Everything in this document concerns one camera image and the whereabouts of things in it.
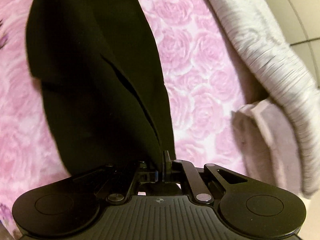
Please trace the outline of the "black garment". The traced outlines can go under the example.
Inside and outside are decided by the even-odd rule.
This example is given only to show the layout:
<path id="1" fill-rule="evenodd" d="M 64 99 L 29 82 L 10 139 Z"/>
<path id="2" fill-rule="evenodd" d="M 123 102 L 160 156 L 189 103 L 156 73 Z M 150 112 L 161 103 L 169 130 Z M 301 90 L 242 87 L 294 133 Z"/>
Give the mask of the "black garment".
<path id="1" fill-rule="evenodd" d="M 168 93 L 138 0 L 33 0 L 29 69 L 71 175 L 175 158 Z"/>

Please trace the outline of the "pink rose bed sheet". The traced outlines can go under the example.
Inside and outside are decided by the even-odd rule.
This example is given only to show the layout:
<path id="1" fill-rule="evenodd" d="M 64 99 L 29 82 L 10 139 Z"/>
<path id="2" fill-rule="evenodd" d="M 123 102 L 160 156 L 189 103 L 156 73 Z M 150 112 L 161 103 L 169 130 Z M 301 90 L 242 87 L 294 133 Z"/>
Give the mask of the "pink rose bed sheet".
<path id="1" fill-rule="evenodd" d="M 67 177 L 30 75 L 25 25 L 33 0 L 1 0 L 1 239 L 19 239 L 16 198 Z M 205 0 L 139 0 L 156 39 L 177 156 L 239 173 L 245 165 L 231 112 L 245 103 L 248 71 Z"/>

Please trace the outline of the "pink folded cloth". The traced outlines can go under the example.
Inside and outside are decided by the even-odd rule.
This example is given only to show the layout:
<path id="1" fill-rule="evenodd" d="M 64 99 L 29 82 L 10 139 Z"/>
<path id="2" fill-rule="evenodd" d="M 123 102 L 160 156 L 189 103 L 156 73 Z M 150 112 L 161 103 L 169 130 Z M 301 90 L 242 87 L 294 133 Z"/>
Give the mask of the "pink folded cloth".
<path id="1" fill-rule="evenodd" d="M 302 193 L 299 148 L 291 123 L 271 99 L 232 112 L 232 126 L 249 177 Z"/>

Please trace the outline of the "white striped quilt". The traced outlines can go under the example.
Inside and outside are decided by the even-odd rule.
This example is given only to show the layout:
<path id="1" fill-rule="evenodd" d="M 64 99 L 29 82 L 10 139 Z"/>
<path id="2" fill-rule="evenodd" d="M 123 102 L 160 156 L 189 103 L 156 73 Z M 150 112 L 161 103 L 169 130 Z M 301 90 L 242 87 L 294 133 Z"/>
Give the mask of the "white striped quilt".
<path id="1" fill-rule="evenodd" d="M 302 194 L 319 190 L 319 88 L 265 0 L 208 0 L 249 70 L 283 108 L 302 158 Z"/>

